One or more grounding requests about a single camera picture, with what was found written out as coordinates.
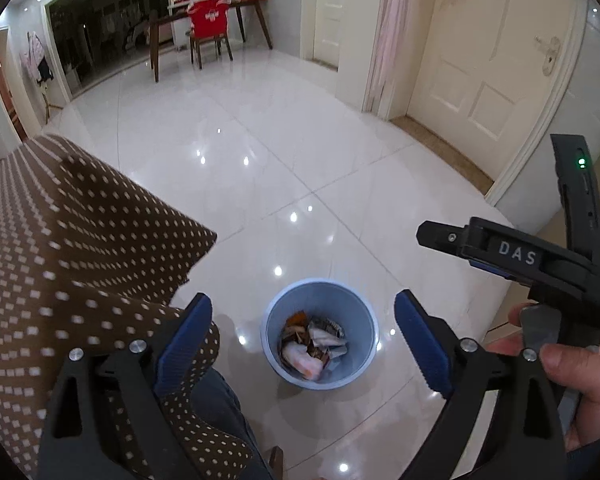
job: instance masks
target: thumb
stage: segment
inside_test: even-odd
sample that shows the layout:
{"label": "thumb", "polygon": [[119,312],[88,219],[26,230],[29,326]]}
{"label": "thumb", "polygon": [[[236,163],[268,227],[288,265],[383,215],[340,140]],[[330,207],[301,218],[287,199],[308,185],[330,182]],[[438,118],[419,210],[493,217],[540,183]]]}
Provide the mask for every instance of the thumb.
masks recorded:
{"label": "thumb", "polygon": [[578,390],[600,404],[600,355],[584,348],[548,344],[540,350],[540,360],[554,383]]}

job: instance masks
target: white door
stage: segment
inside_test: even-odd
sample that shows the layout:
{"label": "white door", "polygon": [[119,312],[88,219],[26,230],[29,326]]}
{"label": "white door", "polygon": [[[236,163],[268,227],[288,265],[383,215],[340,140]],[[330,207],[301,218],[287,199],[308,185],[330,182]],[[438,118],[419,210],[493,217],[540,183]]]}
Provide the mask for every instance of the white door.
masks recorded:
{"label": "white door", "polygon": [[344,0],[317,0],[314,59],[338,66]]}
{"label": "white door", "polygon": [[576,1],[436,0],[408,114],[497,179],[558,72],[536,37],[564,47]]}

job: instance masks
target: human hand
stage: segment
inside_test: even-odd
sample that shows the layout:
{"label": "human hand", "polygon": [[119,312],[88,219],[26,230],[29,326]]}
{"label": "human hand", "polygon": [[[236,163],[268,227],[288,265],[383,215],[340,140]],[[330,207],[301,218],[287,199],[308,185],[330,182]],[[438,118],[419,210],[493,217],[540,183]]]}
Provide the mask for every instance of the human hand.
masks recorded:
{"label": "human hand", "polygon": [[[509,312],[509,322],[520,326],[520,311],[531,303],[519,304]],[[499,339],[486,346],[489,352],[518,355],[522,349],[522,332]],[[600,439],[600,352],[584,348],[547,344],[540,350],[544,371],[556,384],[582,393],[575,420],[564,437],[567,451],[573,451]]]}

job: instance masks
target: person's leg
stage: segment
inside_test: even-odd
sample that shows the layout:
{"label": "person's leg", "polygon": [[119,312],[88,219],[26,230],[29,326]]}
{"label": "person's leg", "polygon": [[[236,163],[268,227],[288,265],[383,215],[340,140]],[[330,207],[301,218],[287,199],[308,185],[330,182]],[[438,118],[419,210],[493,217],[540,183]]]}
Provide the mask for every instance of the person's leg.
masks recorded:
{"label": "person's leg", "polygon": [[207,424],[242,439],[251,448],[253,458],[239,480],[276,480],[258,450],[256,437],[240,410],[240,400],[224,377],[213,368],[193,387],[191,406]]}

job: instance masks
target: fingernail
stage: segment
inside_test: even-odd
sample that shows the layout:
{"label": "fingernail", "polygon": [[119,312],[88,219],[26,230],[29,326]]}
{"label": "fingernail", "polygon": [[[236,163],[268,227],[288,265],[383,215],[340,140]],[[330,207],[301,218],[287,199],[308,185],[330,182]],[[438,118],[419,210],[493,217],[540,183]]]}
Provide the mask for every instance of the fingernail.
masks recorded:
{"label": "fingernail", "polygon": [[540,361],[547,368],[557,368],[562,358],[562,350],[554,345],[544,345],[540,349]]}

